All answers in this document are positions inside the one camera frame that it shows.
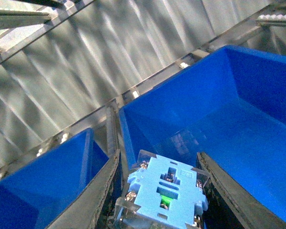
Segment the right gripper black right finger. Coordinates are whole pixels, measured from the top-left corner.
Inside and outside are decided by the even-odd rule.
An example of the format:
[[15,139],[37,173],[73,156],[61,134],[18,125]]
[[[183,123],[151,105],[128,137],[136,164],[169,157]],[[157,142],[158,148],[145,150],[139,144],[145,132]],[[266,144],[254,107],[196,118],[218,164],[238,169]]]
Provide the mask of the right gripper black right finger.
[[214,229],[286,229],[286,222],[262,205],[208,154],[197,153],[197,168],[206,172],[209,200],[205,219]]

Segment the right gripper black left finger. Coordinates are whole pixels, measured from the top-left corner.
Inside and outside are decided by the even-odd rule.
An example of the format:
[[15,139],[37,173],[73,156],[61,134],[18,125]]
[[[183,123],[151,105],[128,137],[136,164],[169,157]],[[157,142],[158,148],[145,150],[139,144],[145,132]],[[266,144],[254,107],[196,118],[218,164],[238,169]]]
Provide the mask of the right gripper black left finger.
[[121,195],[120,150],[109,158],[84,191],[47,228],[95,229],[100,215]]

